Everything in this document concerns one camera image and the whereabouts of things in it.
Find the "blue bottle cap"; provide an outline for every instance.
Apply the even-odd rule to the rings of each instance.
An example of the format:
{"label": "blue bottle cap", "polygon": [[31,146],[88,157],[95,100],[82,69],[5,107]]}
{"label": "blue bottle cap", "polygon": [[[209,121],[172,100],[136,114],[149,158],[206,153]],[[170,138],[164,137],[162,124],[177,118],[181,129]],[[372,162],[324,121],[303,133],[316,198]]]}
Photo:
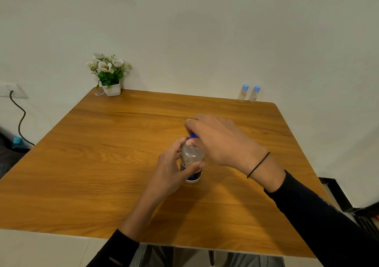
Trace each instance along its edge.
{"label": "blue bottle cap", "polygon": [[14,143],[14,144],[19,144],[19,143],[21,143],[21,137],[18,137],[18,136],[13,137],[13,143]]}

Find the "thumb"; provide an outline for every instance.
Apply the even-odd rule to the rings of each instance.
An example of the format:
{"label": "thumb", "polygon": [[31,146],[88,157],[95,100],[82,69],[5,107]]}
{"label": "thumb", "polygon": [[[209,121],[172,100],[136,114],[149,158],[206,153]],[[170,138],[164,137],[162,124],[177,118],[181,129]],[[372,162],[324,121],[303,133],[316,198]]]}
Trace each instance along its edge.
{"label": "thumb", "polygon": [[186,169],[184,169],[182,171],[183,177],[185,179],[187,179],[192,174],[198,172],[200,169],[203,169],[204,166],[205,166],[205,163],[202,162],[202,161],[198,161],[198,162],[195,162],[195,163],[191,164],[189,167],[187,167]]}
{"label": "thumb", "polygon": [[186,141],[187,146],[196,145],[198,148],[205,150],[205,146],[200,138],[190,138]]}

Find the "person's left hand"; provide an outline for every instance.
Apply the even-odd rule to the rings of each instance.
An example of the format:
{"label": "person's left hand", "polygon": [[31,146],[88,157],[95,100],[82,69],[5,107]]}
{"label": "person's left hand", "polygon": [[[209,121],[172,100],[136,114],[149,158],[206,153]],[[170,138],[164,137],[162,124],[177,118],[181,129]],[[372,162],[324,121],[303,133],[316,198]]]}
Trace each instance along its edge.
{"label": "person's left hand", "polygon": [[175,140],[159,155],[155,172],[146,187],[146,192],[156,197],[159,202],[178,190],[188,177],[205,166],[204,162],[199,161],[184,170],[179,170],[177,160],[180,158],[180,147],[186,140],[187,137]]}

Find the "potted plant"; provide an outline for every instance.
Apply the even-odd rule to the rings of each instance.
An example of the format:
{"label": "potted plant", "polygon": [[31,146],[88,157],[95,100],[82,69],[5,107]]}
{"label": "potted plant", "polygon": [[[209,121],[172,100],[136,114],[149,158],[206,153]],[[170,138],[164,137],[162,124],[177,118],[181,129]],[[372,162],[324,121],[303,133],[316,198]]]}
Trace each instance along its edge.
{"label": "potted plant", "polygon": [[114,54],[111,57],[106,57],[104,54],[95,53],[93,56],[94,59],[87,62],[87,66],[99,78],[97,88],[101,83],[108,96],[120,95],[120,79],[127,75],[131,65],[117,59]]}

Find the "power cord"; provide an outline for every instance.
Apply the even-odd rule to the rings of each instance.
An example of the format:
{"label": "power cord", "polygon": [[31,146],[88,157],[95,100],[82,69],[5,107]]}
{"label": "power cord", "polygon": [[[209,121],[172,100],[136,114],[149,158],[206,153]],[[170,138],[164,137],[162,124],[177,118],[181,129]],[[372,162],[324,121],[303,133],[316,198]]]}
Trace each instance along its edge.
{"label": "power cord", "polygon": [[25,109],[23,109],[21,106],[19,106],[14,100],[13,100],[13,98],[12,98],[12,93],[13,93],[14,91],[13,90],[11,90],[11,92],[9,93],[9,98],[11,99],[11,101],[19,108],[19,109],[21,109],[23,112],[24,112],[24,115],[22,116],[22,118],[21,118],[21,120],[20,120],[20,123],[19,123],[19,135],[21,136],[21,138],[23,139],[23,140],[25,140],[26,142],[28,142],[28,143],[30,143],[31,145],[33,145],[33,146],[35,146],[35,144],[34,143],[31,143],[29,140],[27,140],[25,137],[23,137],[22,136],[22,134],[21,134],[21,123],[22,123],[22,121],[23,121],[23,119],[25,118],[25,116],[26,116],[26,111],[25,111]]}

